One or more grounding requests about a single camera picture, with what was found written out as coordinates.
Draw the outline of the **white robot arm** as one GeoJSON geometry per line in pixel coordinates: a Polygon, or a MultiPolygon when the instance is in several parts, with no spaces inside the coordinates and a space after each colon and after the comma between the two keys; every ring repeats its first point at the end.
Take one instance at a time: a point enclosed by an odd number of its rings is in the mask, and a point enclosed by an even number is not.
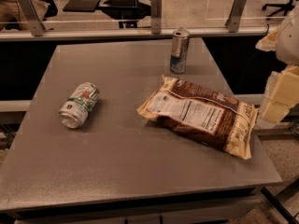
{"type": "Polygon", "coordinates": [[[255,48],[274,51],[287,64],[283,71],[271,73],[259,108],[257,125],[273,128],[299,104],[299,4],[255,48]]]}

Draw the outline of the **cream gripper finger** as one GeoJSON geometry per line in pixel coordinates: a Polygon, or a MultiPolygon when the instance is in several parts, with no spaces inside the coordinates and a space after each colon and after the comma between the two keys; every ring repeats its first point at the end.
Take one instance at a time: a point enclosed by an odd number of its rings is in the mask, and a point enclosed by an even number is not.
{"type": "Polygon", "coordinates": [[[278,124],[299,104],[299,66],[273,71],[267,80],[259,108],[260,119],[278,124]]]}
{"type": "Polygon", "coordinates": [[[255,48],[261,51],[275,51],[277,48],[278,28],[259,40],[255,48]]]}

